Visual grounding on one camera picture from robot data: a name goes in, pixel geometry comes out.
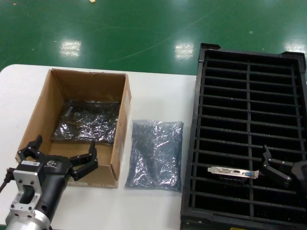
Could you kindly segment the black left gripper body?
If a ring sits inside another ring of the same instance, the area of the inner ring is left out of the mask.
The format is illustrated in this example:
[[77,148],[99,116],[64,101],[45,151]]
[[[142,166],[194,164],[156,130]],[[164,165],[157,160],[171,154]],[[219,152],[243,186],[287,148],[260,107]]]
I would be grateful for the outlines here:
[[41,186],[42,195],[39,199],[39,211],[49,219],[53,219],[63,191],[70,178],[72,163],[69,158],[57,155],[45,157],[45,180]]

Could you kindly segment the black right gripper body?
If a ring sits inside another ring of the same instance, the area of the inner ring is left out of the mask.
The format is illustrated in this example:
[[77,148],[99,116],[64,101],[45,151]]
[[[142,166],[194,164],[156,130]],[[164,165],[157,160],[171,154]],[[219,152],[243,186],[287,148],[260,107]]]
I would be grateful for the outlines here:
[[295,182],[307,184],[307,161],[295,162],[291,168],[291,175]]

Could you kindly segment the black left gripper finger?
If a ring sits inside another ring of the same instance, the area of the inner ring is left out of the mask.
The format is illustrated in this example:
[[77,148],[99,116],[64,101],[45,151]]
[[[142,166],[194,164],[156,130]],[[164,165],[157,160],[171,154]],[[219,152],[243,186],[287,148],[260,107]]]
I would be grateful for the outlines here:
[[97,150],[95,141],[91,142],[88,153],[70,157],[72,167],[70,175],[78,181],[98,168]]
[[43,162],[43,153],[39,151],[39,147],[43,142],[42,136],[38,135],[33,141],[30,141],[27,146],[17,151],[17,161],[26,161],[27,158],[31,157],[36,162]]

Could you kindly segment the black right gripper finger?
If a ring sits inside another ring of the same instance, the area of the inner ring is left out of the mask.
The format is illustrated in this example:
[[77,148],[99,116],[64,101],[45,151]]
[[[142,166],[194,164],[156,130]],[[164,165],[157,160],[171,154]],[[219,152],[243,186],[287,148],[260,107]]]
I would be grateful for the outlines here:
[[294,163],[272,158],[270,150],[266,145],[263,145],[263,150],[260,172],[274,183],[287,188],[292,181],[290,174]]

